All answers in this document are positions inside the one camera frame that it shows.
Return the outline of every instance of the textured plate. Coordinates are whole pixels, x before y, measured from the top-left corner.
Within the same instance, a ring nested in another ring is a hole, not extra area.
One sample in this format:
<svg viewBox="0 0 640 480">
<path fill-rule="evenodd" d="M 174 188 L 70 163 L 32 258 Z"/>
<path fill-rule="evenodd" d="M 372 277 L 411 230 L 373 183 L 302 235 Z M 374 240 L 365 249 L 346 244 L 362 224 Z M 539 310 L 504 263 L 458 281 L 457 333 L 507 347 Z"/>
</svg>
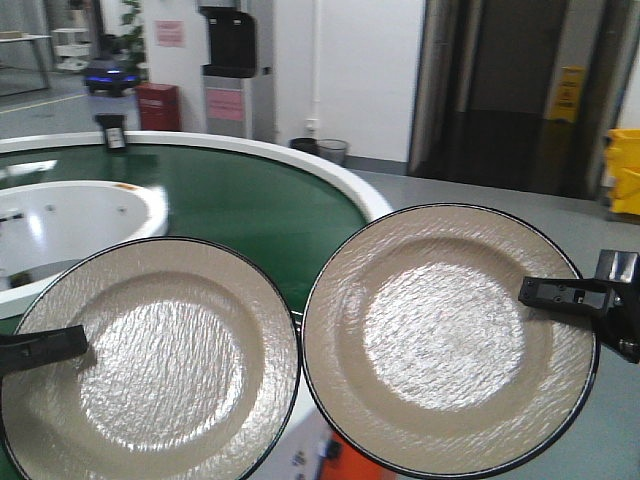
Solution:
<svg viewBox="0 0 640 480">
<path fill-rule="evenodd" d="M 49 287 L 19 333 L 83 324 L 81 358 L 10 375 L 2 420 L 33 479 L 237 479 L 279 437 L 299 378 L 274 286 L 187 239 L 97 254 Z"/>
<path fill-rule="evenodd" d="M 584 403 L 598 348 L 583 319 L 521 305 L 524 275 L 576 271 L 499 212 L 425 206 L 365 227 L 327 262 L 305 312 L 321 410 L 413 476 L 484 477 L 539 453 Z"/>
</svg>

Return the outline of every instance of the red box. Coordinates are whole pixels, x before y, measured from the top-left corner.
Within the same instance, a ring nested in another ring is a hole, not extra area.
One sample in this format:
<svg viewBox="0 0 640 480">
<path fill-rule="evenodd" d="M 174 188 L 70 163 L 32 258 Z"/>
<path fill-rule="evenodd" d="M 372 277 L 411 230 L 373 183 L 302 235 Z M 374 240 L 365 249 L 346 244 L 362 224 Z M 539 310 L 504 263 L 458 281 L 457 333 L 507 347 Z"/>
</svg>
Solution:
<svg viewBox="0 0 640 480">
<path fill-rule="evenodd" d="M 135 90 L 141 130 L 181 130 L 178 87 L 161 83 L 143 83 Z"/>
</svg>

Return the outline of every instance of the yellow wet floor sign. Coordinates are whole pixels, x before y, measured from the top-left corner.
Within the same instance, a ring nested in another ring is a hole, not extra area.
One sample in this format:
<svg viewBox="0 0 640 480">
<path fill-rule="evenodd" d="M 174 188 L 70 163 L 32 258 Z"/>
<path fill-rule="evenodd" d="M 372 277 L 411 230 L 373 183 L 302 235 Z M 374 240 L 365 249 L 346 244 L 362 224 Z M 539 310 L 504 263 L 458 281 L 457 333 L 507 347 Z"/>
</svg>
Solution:
<svg viewBox="0 0 640 480">
<path fill-rule="evenodd" d="M 551 120 L 576 121 L 583 80 L 584 68 L 562 67 L 562 78 L 549 116 Z"/>
</svg>

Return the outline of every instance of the pink sign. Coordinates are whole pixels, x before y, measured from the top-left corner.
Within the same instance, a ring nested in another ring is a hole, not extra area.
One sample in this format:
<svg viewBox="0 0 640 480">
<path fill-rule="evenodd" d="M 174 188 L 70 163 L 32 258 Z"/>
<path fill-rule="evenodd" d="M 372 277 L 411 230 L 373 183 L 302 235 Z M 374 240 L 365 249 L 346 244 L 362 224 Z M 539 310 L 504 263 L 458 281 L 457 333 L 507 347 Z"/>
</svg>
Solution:
<svg viewBox="0 0 640 480">
<path fill-rule="evenodd" d="M 183 22 L 156 20 L 156 40 L 161 47 L 184 47 Z"/>
<path fill-rule="evenodd" d="M 242 90 L 207 88 L 207 115 L 209 118 L 242 121 L 244 118 Z"/>
</svg>

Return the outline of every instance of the trash can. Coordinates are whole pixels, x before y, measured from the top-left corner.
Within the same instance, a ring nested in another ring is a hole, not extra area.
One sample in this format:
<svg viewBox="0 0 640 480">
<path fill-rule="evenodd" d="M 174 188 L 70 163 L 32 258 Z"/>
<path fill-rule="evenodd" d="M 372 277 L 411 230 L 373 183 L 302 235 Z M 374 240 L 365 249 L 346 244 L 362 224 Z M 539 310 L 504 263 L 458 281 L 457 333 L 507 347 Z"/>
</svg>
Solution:
<svg viewBox="0 0 640 480">
<path fill-rule="evenodd" d="M 161 83 L 143 83 L 135 90 L 140 112 L 140 130 L 181 130 L 178 87 Z"/>
<path fill-rule="evenodd" d="M 343 140 L 326 138 L 318 140 L 318 155 L 338 165 L 344 165 L 349 144 Z"/>
<path fill-rule="evenodd" d="M 302 152 L 318 155 L 318 143 L 315 138 L 294 138 L 289 142 L 289 147 Z"/>
</svg>

